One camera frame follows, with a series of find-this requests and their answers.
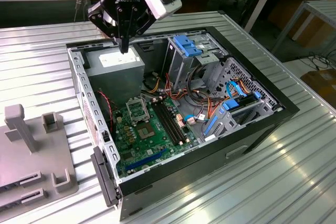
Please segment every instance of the blue plastic bracket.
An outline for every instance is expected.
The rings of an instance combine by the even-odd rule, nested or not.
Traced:
[[[193,42],[185,35],[174,36],[175,43],[184,51],[187,57],[201,55],[203,52],[195,47]]]

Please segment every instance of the white table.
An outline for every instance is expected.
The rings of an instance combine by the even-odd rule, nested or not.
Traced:
[[[257,149],[130,217],[128,223],[334,223],[336,111],[274,56],[217,12],[175,15],[148,33],[215,26],[299,108]],[[90,161],[92,146],[72,85],[65,43],[102,38],[90,23],[0,30],[0,115],[56,111],[66,123],[79,191],[9,223],[118,223]]]

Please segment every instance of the ram slot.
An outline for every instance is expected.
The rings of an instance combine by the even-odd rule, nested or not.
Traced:
[[[156,103],[152,105],[155,114],[158,116],[163,128],[166,130],[168,136],[172,140],[174,145],[179,145],[179,142],[184,142],[184,137],[179,127],[172,119],[168,109],[162,103]]]

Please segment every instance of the label sticker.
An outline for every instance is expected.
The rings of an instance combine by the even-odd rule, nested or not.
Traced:
[[[116,52],[111,52],[109,54],[104,54],[104,55],[99,56],[99,60],[104,68],[121,65],[125,63],[135,62],[137,61],[137,58],[138,57],[134,54],[134,51],[132,48],[125,54],[122,54],[121,52],[116,51]]]

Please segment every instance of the black plastic hinge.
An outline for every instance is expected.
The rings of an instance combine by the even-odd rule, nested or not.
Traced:
[[[94,170],[96,171],[106,205],[108,207],[117,206],[121,195],[114,183],[114,175],[109,172],[107,158],[105,158],[104,153],[100,151],[99,147],[93,148],[91,160]]]

